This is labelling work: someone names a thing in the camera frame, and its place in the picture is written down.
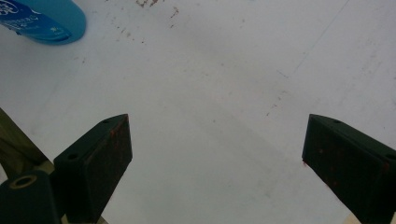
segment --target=blue plastic object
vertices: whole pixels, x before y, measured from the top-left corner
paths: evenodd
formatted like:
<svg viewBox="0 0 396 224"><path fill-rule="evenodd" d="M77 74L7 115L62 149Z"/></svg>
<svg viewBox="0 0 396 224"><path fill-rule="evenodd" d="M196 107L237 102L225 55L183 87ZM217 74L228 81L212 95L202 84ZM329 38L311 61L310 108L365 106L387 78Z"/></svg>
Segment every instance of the blue plastic object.
<svg viewBox="0 0 396 224"><path fill-rule="evenodd" d="M48 45L82 38L86 25L84 13L71 0L0 0L0 23Z"/></svg>

